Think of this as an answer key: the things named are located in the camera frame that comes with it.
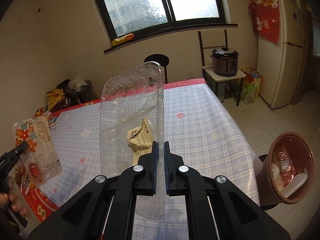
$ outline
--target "black stool seat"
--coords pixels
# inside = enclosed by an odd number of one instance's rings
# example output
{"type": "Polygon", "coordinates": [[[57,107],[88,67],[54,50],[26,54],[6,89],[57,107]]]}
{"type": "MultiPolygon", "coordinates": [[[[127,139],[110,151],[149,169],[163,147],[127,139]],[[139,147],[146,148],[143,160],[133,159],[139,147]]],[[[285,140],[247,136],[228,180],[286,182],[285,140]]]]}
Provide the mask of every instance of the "black stool seat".
{"type": "Polygon", "coordinates": [[[167,65],[169,64],[169,58],[166,55],[163,54],[152,54],[146,57],[143,61],[143,63],[149,62],[149,61],[155,61],[159,63],[161,67],[164,67],[164,78],[165,78],[165,84],[168,83],[167,80],[167,65]]]}

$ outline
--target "refrigerator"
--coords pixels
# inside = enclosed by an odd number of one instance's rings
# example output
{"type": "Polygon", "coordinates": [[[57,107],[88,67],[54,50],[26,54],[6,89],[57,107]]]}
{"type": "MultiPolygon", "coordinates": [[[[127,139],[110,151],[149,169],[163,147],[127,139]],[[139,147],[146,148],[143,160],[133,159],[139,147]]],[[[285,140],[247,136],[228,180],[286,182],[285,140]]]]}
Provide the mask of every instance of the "refrigerator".
{"type": "Polygon", "coordinates": [[[259,94],[272,108],[290,103],[300,74],[304,30],[301,10],[291,0],[278,0],[278,44],[259,36],[257,71],[262,75],[259,94]]]}

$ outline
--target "white plastic bag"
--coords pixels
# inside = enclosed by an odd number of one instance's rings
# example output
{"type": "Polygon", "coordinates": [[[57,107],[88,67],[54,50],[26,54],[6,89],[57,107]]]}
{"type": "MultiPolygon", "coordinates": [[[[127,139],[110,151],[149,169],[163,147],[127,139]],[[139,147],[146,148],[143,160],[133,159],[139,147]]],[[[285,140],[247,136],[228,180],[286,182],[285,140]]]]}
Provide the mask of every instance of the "white plastic bag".
{"type": "Polygon", "coordinates": [[[87,82],[84,81],[83,77],[76,77],[69,82],[68,87],[70,90],[75,90],[76,92],[79,92],[81,90],[81,87],[86,85],[87,82]]]}

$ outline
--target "window frame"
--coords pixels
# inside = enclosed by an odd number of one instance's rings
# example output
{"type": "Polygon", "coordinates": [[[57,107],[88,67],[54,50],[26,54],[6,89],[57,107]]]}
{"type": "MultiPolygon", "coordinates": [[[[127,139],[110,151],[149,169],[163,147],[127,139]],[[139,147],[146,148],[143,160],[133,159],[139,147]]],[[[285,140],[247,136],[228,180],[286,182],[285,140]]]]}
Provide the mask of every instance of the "window frame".
{"type": "MultiPolygon", "coordinates": [[[[104,0],[95,0],[95,1],[96,1],[98,10],[100,12],[102,21],[107,30],[108,36],[110,40],[113,41],[114,39],[118,38],[118,36],[116,34],[115,27],[113,26],[112,20],[110,18],[107,5],[105,4],[104,0]]],[[[150,36],[153,34],[162,33],[164,31],[174,31],[174,30],[181,30],[181,29],[189,29],[193,27],[216,26],[219,24],[221,25],[226,24],[226,18],[225,18],[225,12],[224,12],[222,0],[216,0],[219,17],[196,18],[196,19],[187,19],[187,20],[180,20],[180,21],[175,20],[174,10],[172,8],[171,1],[170,0],[161,0],[161,1],[164,6],[164,11],[167,16],[168,22],[134,31],[133,33],[135,34],[136,38],[150,36]]]]}

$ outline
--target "clear plastic container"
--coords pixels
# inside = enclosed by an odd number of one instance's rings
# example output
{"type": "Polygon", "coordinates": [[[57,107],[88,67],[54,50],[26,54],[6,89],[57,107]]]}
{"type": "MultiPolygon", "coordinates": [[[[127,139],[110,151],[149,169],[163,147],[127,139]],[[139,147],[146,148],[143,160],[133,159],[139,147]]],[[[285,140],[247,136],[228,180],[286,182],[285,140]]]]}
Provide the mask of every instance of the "clear plastic container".
{"type": "Polygon", "coordinates": [[[159,144],[156,194],[138,196],[136,213],[152,220],[164,215],[163,70],[147,62],[107,81],[101,96],[100,162],[107,178],[120,175],[133,161],[127,133],[147,118],[159,144]]]}
{"type": "Polygon", "coordinates": [[[283,182],[283,187],[285,187],[294,178],[296,171],[284,143],[275,148],[273,163],[279,167],[279,177],[283,182]]]}

